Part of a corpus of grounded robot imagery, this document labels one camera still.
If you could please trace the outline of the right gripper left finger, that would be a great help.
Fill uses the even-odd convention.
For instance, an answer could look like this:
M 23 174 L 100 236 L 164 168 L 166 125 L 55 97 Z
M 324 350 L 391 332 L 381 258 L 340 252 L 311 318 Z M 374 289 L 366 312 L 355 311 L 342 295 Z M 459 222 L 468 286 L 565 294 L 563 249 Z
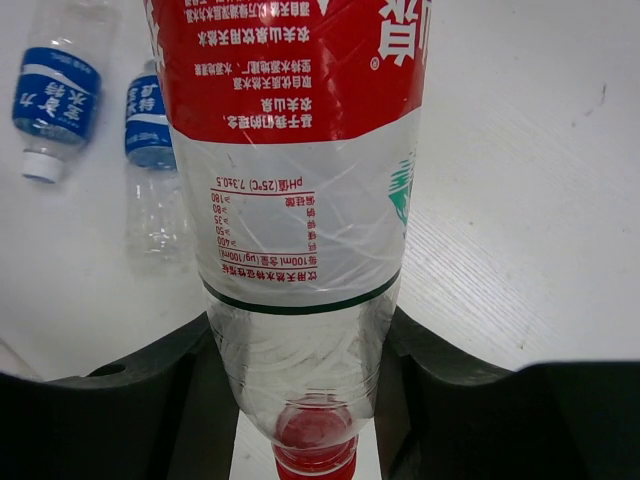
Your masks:
M 89 375 L 1 376 L 4 479 L 227 479 L 239 409 L 208 317 Z

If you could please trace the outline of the red label water bottle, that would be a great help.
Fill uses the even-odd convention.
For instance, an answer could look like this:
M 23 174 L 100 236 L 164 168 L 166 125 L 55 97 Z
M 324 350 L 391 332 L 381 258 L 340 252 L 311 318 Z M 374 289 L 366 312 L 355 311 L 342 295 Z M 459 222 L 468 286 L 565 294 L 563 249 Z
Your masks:
M 208 318 L 283 479 L 350 479 L 416 162 L 428 1 L 148 1 Z

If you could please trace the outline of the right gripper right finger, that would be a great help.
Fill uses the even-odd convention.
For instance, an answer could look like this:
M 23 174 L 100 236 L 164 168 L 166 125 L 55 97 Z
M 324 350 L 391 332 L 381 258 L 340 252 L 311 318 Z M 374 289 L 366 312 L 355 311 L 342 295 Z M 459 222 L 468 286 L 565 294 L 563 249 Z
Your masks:
M 509 371 L 397 311 L 374 422 L 386 479 L 635 479 L 639 365 Z

